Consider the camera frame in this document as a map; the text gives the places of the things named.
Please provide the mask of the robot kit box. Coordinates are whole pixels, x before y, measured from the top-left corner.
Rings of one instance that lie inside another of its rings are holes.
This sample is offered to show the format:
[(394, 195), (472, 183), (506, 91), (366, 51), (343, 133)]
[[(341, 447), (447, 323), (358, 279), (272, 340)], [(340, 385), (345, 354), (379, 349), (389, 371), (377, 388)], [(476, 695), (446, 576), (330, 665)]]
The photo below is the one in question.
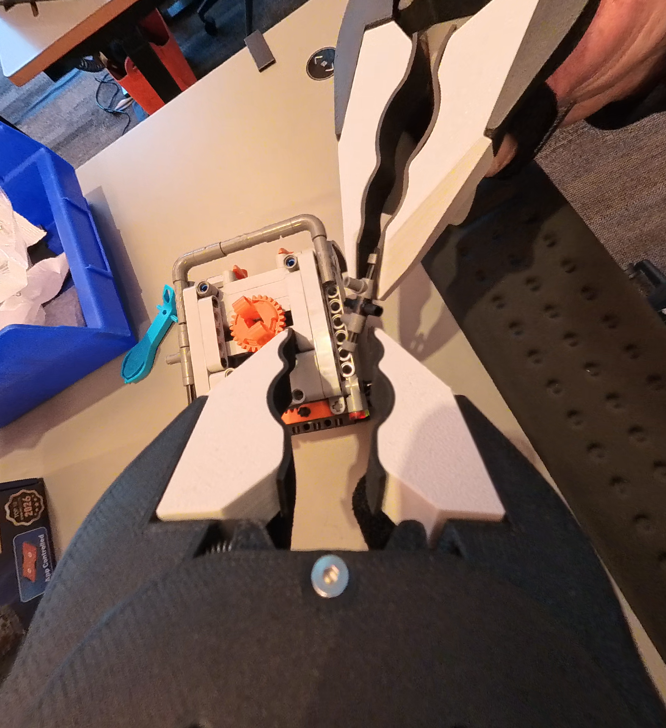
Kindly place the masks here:
[(42, 478), (0, 483), (0, 687), (55, 567)]

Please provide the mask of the person's right hand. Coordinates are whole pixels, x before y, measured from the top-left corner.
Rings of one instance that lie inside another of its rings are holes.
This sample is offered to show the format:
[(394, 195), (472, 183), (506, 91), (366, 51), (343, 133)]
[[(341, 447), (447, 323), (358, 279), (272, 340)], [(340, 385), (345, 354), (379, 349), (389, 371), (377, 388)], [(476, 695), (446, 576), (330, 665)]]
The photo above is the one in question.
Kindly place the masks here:
[(666, 1), (603, 1), (547, 85), (567, 127), (635, 96), (665, 68)]

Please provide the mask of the person's right forearm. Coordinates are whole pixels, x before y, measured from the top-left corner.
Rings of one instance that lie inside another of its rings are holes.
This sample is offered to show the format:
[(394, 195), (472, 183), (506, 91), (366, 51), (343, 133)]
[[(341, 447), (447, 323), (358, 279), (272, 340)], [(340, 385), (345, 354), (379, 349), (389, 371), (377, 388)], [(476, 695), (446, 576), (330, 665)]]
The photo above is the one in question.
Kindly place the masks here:
[(639, 93), (611, 102), (586, 118), (599, 130), (619, 130), (666, 112), (666, 74)]

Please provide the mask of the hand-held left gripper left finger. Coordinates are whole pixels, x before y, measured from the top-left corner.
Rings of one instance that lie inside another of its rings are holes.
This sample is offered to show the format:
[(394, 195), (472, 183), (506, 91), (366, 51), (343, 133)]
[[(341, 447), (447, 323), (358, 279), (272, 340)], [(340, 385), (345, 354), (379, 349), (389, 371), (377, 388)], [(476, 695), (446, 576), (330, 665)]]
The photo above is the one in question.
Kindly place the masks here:
[(296, 485), (291, 435), (294, 334), (280, 333), (206, 396), (157, 506), (161, 521), (293, 517)]

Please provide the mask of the blue plastic bin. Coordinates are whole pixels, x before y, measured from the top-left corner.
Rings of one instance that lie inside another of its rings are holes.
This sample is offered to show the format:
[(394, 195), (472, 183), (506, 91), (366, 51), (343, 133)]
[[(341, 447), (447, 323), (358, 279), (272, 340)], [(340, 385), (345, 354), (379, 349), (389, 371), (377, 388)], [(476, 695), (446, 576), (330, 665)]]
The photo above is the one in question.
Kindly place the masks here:
[(135, 338), (73, 167), (0, 121), (0, 187), (65, 253), (86, 326), (0, 331), (0, 428), (128, 351)]

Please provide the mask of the grey toy brick model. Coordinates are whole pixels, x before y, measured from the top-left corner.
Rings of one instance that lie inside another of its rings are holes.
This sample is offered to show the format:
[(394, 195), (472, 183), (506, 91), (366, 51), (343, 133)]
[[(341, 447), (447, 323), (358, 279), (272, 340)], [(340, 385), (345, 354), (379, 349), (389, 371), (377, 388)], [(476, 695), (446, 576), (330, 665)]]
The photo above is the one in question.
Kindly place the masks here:
[[(312, 246), (281, 247), (274, 267), (255, 275), (237, 265), (197, 281), (203, 264), (306, 232)], [(188, 403), (220, 384), (277, 334), (296, 346), (291, 404), (283, 422), (292, 435), (346, 427), (370, 416), (366, 376), (346, 347), (345, 289), (338, 250), (314, 215), (297, 215), (254, 232), (192, 250), (172, 268), (179, 354)]]

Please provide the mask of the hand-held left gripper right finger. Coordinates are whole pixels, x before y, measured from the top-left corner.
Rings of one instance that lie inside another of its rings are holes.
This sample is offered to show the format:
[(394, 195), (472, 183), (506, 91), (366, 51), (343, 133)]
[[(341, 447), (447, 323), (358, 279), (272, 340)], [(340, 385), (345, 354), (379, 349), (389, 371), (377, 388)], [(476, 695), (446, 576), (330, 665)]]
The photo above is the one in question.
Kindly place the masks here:
[(373, 515), (441, 530), (501, 522), (505, 509), (451, 388), (384, 331), (368, 334), (373, 430), (365, 497)]

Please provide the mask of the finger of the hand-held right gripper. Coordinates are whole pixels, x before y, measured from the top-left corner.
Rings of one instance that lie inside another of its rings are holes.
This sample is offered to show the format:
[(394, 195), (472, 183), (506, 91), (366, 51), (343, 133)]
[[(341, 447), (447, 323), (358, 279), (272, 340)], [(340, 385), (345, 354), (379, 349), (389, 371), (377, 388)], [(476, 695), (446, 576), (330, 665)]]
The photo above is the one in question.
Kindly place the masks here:
[(338, 32), (334, 118), (347, 268), (365, 268), (382, 216), (406, 188), (403, 152), (419, 105), (419, 33), (396, 15), (345, 15)]
[(538, 2), (490, 2), (436, 56), (435, 112), (384, 228), (378, 298), (387, 298), (448, 219), (462, 219), (493, 159), (485, 131)]

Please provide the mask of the teal brick separator tool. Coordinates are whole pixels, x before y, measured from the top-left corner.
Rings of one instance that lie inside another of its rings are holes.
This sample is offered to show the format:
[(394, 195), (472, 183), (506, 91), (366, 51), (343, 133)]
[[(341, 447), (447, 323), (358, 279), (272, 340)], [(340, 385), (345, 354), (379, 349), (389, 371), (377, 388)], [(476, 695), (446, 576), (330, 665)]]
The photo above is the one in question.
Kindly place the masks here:
[(157, 351), (172, 325), (178, 322), (174, 287), (165, 285), (157, 314), (138, 342), (125, 354), (120, 375), (125, 384), (145, 379), (154, 366)]

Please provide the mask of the round metal table grommet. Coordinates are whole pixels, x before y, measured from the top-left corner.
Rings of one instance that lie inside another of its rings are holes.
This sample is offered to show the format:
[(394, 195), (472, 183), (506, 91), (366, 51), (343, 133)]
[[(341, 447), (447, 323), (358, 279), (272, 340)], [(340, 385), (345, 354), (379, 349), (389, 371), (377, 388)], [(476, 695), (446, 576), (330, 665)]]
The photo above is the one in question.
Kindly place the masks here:
[(335, 47), (323, 47), (313, 52), (306, 65), (308, 77), (315, 81), (333, 77), (335, 58)]

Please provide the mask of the wooden desk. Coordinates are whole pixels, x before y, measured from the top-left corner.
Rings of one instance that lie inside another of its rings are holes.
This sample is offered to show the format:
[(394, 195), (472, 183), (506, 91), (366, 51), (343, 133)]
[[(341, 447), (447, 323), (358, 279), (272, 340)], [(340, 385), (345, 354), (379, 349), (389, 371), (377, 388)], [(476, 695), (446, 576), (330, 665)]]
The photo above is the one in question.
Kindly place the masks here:
[(163, 2), (57, 1), (0, 7), (0, 65), (4, 77), (24, 86), (94, 33), (128, 11), (148, 13)]

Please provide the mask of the red metal frame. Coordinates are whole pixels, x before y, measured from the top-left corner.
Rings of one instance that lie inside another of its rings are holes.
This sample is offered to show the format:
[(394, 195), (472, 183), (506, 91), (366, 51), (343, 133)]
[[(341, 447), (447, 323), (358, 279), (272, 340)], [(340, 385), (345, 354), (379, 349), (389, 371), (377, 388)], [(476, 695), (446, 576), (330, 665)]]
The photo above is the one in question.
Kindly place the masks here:
[(196, 83), (183, 52), (155, 9), (123, 39), (101, 51), (110, 75), (140, 108), (152, 115)]

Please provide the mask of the small black table clip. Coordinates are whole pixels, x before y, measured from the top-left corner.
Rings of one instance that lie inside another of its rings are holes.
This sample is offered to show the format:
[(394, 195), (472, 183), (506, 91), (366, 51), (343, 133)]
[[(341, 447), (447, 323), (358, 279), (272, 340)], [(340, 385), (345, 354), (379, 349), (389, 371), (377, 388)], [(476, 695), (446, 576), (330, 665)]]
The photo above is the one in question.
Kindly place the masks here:
[(255, 30), (247, 35), (244, 41), (246, 48), (254, 61), (255, 67), (259, 72), (265, 71), (267, 68), (276, 63), (273, 52), (266, 42), (262, 32)]

